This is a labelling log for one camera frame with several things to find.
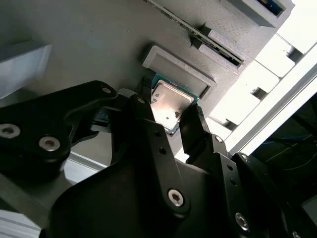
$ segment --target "black plastic part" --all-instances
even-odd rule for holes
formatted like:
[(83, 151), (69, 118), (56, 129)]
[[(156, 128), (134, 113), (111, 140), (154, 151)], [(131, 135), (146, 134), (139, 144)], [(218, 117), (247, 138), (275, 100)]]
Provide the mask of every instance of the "black plastic part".
[(224, 237), (218, 229), (218, 197), (206, 186), (210, 176), (177, 163), (192, 209), (182, 223), (170, 223), (151, 188), (140, 193), (138, 159), (122, 160), (64, 193), (52, 209), (47, 238)]
[[(36, 181), (57, 176), (68, 158), (77, 130), (86, 130), (80, 128), (83, 116), (107, 106), (115, 97), (116, 91), (110, 86), (92, 81), (1, 108), (0, 123), (17, 125), (21, 133), (13, 139), (0, 137), (0, 172)], [(39, 140), (44, 136), (57, 138), (60, 147), (53, 152), (40, 148)]]
[[(255, 230), (248, 218), (247, 203), (237, 166), (228, 158), (221, 138), (210, 134), (199, 106), (191, 107), (182, 117), (180, 131), (184, 152), (190, 156), (186, 163), (209, 172), (218, 196), (221, 197), (219, 203), (219, 208), (222, 209), (221, 219), (228, 224), (221, 233), (226, 234), (227, 237), (254, 237)], [(236, 213), (242, 214), (248, 221), (249, 228), (246, 231), (237, 225)]]
[[(136, 163), (141, 193), (146, 191), (144, 197), (147, 197), (146, 193), (151, 194), (154, 198), (151, 204), (159, 207), (161, 212), (165, 211), (166, 218), (175, 221), (185, 218), (189, 214), (190, 199), (186, 195), (164, 127), (155, 122), (150, 102), (144, 101), (140, 95), (130, 98), (127, 111), (131, 116), (130, 129), (127, 128), (131, 151), (138, 151)], [(176, 189), (183, 195), (185, 202), (182, 206), (176, 207), (170, 201), (170, 189)]]
[(252, 220), (268, 230), (270, 238), (292, 237), (293, 232), (302, 238), (317, 237), (316, 226), (304, 222), (307, 218), (298, 212), (301, 209), (292, 207), (283, 197), (268, 167), (254, 157), (245, 160), (242, 156), (246, 155), (236, 153), (232, 159), (240, 172)]

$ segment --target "black metal bracket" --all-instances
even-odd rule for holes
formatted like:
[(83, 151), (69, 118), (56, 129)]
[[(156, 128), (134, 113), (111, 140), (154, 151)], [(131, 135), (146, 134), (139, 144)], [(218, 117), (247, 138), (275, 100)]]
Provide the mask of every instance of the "black metal bracket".
[(0, 157), (5, 158), (0, 171), (25, 179), (55, 177), (68, 158), (72, 140), (95, 136), (81, 127), (82, 118), (110, 106), (115, 98), (116, 91), (109, 85), (92, 81), (1, 108), (0, 124), (7, 125), (2, 130), (8, 130), (8, 135), (14, 130), (14, 137), (0, 137)]
[(1, 108), (0, 172), (31, 183), (52, 180), (71, 146), (99, 129), (112, 133), (111, 166), (63, 193), (41, 236), (317, 237), (265, 167), (228, 154), (200, 107), (180, 120), (190, 156), (184, 164), (175, 160), (148, 98), (128, 99), (103, 82)]

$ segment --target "screw hole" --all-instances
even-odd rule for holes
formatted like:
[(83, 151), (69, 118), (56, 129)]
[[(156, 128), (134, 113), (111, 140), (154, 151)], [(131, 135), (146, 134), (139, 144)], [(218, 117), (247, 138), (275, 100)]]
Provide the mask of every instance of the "screw hole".
[(177, 202), (180, 200), (180, 197), (177, 194), (175, 194), (175, 193), (172, 194), (172, 197)]
[(231, 171), (233, 171), (233, 168), (230, 165), (227, 165), (228, 169), (230, 169)]
[(234, 180), (234, 179), (230, 179), (230, 182), (234, 185), (234, 186), (236, 186), (237, 185), (237, 183), (236, 183), (236, 181)]
[(3, 128), (2, 132), (4, 134), (10, 135), (10, 134), (14, 133), (14, 130), (11, 127), (7, 127), (7, 128)]
[(154, 131), (154, 135), (156, 135), (157, 137), (160, 137), (160, 133), (157, 130)]
[(166, 150), (164, 148), (159, 148), (158, 150), (161, 154), (166, 155)]
[(47, 140), (47, 141), (45, 141), (45, 144), (46, 144), (47, 146), (49, 146), (49, 147), (55, 146), (55, 143), (54, 143), (54, 141), (52, 141), (52, 140)]

